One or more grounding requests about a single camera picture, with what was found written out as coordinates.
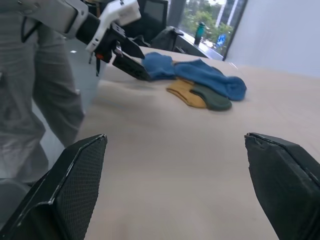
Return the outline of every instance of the window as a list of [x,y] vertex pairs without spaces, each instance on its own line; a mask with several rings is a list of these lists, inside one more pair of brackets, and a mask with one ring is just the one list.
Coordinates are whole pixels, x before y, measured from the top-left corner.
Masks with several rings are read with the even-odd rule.
[[205,24],[202,43],[225,55],[246,0],[186,0],[179,28],[195,36],[198,24]]

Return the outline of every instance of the floor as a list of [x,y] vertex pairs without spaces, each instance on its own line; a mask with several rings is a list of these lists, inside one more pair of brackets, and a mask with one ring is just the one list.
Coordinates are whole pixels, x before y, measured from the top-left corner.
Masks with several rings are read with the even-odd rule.
[[[99,77],[96,76],[95,58],[93,58],[92,63],[89,64],[90,54],[85,48],[86,45],[76,39],[66,41],[66,51],[70,59],[76,88],[80,90],[84,110],[87,109],[91,100],[94,98],[99,81]],[[43,121],[46,128],[46,133],[41,140],[41,145],[47,155],[49,168],[51,168],[64,150],[64,147],[50,130],[45,118],[35,104],[33,105],[33,111]]]

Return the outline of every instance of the desk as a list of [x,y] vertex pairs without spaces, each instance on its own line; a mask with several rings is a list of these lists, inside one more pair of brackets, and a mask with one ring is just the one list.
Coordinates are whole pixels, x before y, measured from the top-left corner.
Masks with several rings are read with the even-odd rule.
[[108,137],[87,240],[278,239],[255,196],[244,135],[284,138],[320,160],[310,141],[320,136],[320,79],[203,60],[243,78],[245,100],[194,109],[166,92],[170,81],[105,68],[78,136]]

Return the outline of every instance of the black cable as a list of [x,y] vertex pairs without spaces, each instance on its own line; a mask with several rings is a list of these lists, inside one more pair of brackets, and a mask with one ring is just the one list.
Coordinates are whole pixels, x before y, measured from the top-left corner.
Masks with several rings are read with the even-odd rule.
[[37,21],[35,25],[30,29],[30,31],[28,31],[25,35],[26,22],[27,22],[27,17],[25,16],[22,21],[21,32],[20,32],[21,42],[23,43],[25,43],[28,40],[28,38],[35,32],[35,30],[37,30],[42,25],[42,22]]

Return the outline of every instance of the white wall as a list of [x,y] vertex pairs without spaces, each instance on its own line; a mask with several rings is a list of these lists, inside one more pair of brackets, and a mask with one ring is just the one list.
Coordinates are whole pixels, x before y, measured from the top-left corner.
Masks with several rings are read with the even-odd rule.
[[226,61],[320,77],[320,0],[248,0]]

